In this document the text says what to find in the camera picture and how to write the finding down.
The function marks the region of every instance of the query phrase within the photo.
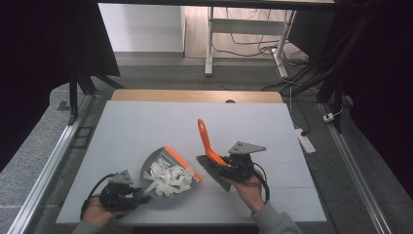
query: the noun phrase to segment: power strip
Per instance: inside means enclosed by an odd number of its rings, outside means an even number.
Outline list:
[[[316,152],[316,149],[313,147],[311,144],[310,140],[307,138],[307,136],[301,136],[301,133],[303,132],[302,129],[296,129],[295,133],[297,134],[298,140],[300,141],[301,147],[303,147],[304,151],[307,154],[312,154]]]

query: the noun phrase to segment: dustpan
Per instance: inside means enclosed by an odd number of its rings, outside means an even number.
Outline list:
[[[145,191],[149,186],[152,184],[152,180],[144,178],[144,173],[152,174],[152,169],[151,165],[154,162],[157,162],[158,159],[163,159],[165,162],[170,164],[170,166],[179,166],[182,170],[190,168],[190,165],[178,154],[176,153],[170,146],[165,146],[161,147],[157,150],[155,150],[143,163],[142,168],[140,170],[139,174],[139,179],[140,179],[140,185],[142,187],[142,190]],[[201,182],[202,178],[201,176],[194,171],[194,176],[192,177],[192,183],[191,183],[191,188],[187,191],[181,192],[181,193],[174,193],[171,196],[167,197],[165,194],[162,196],[159,196],[156,192],[155,189],[149,191],[146,193],[146,195],[149,195],[153,198],[158,198],[158,199],[170,199],[174,198],[176,196],[180,196],[182,194],[187,193],[188,191],[192,190],[199,182]]]

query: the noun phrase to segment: wire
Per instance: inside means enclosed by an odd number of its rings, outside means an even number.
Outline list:
[[[249,20],[249,19],[251,19],[251,18],[253,18],[253,17],[255,17],[255,15],[257,15],[257,12],[258,12],[258,9],[254,9],[254,10],[252,10],[252,13],[253,13],[253,15],[252,16],[250,16],[248,19],[246,19],[246,20]]]
[[[261,182],[262,186],[264,187],[265,203],[267,203],[270,200],[270,187],[268,186],[267,181],[256,170],[254,170],[253,174],[258,178],[258,180]]]
[[[295,78],[296,76],[298,76],[301,72],[303,72],[303,70],[304,70],[305,68],[307,68],[307,66],[306,66],[306,67],[303,67],[301,70],[299,70],[294,76],[291,77],[291,79],[293,79],[293,78]],[[282,82],[280,82],[280,83],[278,83],[278,84],[268,85],[268,86],[263,87],[263,88],[261,89],[261,91],[265,91],[265,90],[268,89],[268,88],[273,88],[273,87],[276,87],[276,86],[279,86],[279,85],[283,85],[283,84],[285,84],[285,83],[286,83],[285,81],[282,81]]]
[[[237,54],[237,53],[230,52],[230,51],[221,51],[221,50],[216,49],[216,48],[213,46],[213,44],[212,44],[212,48],[213,48],[215,51],[217,51],[217,52],[232,54],[232,55],[241,56],[241,57],[255,57],[255,56],[260,56],[260,55],[261,55],[261,52],[260,52],[260,53],[257,53],[257,54],[252,54],[252,55],[241,55],[241,54]]]
[[[286,85],[284,88],[282,88],[282,89],[280,90],[280,94],[281,94],[282,96],[285,96],[285,94],[284,94],[283,92],[286,91],[286,89],[289,88],[290,86],[292,86],[292,85],[303,85],[302,83],[298,83],[298,81],[301,80],[301,79],[304,77],[304,75],[307,74],[309,71],[313,70],[313,68],[312,68],[311,66],[309,66],[309,65],[307,65],[307,66],[304,67],[303,69],[305,69],[303,73],[301,73],[301,74],[299,74],[299,75],[297,74],[298,76],[297,76],[295,79],[291,79],[291,80],[294,81],[294,82],[292,82],[292,83],[295,83],[295,84],[291,84],[291,82],[290,82],[288,85]],[[315,77],[316,77],[317,75],[318,75],[318,74],[317,74],[317,71],[316,71],[311,77],[307,78],[306,82],[309,82],[309,81],[315,79]]]
[[[309,132],[312,130],[310,121],[308,120],[307,115],[306,115],[306,113],[304,112],[303,107],[302,107],[301,104],[300,104],[300,101],[298,101],[297,97],[294,97],[294,99],[295,99],[295,102],[296,102],[297,105],[298,105],[298,108],[300,109],[301,113],[303,114],[304,121],[306,122],[306,125],[307,125],[308,128],[309,128],[306,132],[309,133]]]
[[[295,125],[295,123],[294,123],[294,118],[292,117],[292,103],[291,103],[291,101],[292,101],[292,98],[291,98],[291,93],[292,93],[292,91],[291,91],[291,87],[289,88],[289,115],[291,116],[291,121],[292,121],[292,124],[294,125],[294,128],[297,128],[297,126]]]
[[[287,81],[287,80],[282,79],[282,77],[281,77],[281,75],[280,75],[280,72],[277,70],[277,73],[278,73],[278,75],[279,75],[279,78],[280,78],[281,80],[283,80],[285,83],[288,83],[284,88],[282,88],[282,89],[280,90],[280,93],[284,96],[283,92],[284,92],[287,88],[289,88],[291,85],[302,85],[301,83],[298,83],[298,81],[301,80],[301,79],[304,77],[304,75],[307,74],[311,69],[312,69],[312,68],[311,68],[309,65],[303,67],[296,75],[294,75],[293,77],[291,77],[290,80],[292,80],[292,81]]]
[[[83,205],[82,205],[82,209],[81,209],[81,212],[80,212],[80,219],[81,219],[81,220],[82,220],[82,218],[83,218],[83,213],[85,212],[85,210],[86,210],[86,208],[88,207],[88,204],[89,204],[91,198],[92,198],[93,195],[94,195],[94,191],[95,191],[95,190],[100,186],[100,184],[103,183],[107,178],[113,177],[114,175],[116,175],[116,174],[106,175],[105,177],[101,178],[100,181],[94,186],[94,188],[92,189],[92,191],[91,191],[91,193],[89,194],[88,198],[85,200],[85,202],[84,202]]]
[[[271,15],[271,9],[268,12],[267,21],[270,19],[270,15]],[[259,41],[259,44],[258,44],[258,51],[260,51],[260,52],[261,52],[261,49],[259,48],[259,46],[261,45],[263,38],[264,38],[264,35],[261,36],[261,40]]]
[[[284,12],[284,22],[286,23],[286,13],[288,12],[288,10],[285,10]]]
[[[261,169],[262,174],[264,174],[264,179],[265,179],[265,181],[267,181],[267,175],[265,174],[264,169],[257,163],[253,163],[253,164]]]
[[[227,87],[220,85],[218,83],[215,84],[217,87],[221,87],[222,89],[226,90],[226,91],[232,91],[231,89],[228,89]]]
[[[333,116],[339,115],[342,111],[343,111],[343,105],[341,105],[341,109],[340,109],[340,111],[339,111],[339,112],[337,112],[337,113],[335,113],[335,114],[333,114]]]
[[[306,65],[308,64],[308,61],[306,59],[292,59],[291,56],[297,53],[300,53],[302,51],[297,51],[289,55],[289,58],[286,57],[285,52],[282,51],[283,59],[285,63],[287,63],[290,66],[298,66],[298,65]]]

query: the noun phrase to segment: white wall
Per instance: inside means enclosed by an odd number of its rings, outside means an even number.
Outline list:
[[[183,52],[180,6],[99,4],[99,9],[114,52]]]

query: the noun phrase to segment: white table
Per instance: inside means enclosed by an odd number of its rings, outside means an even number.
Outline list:
[[[268,177],[271,203],[294,221],[326,221],[309,169],[282,103],[108,101],[57,223],[77,223],[83,201],[105,175],[128,169],[138,186],[140,167],[153,151],[170,145],[203,181],[187,194],[152,200],[117,220],[124,225],[252,223],[236,191],[226,192],[196,161],[204,147],[203,118],[212,148],[220,155],[237,141],[267,147],[251,154]]]

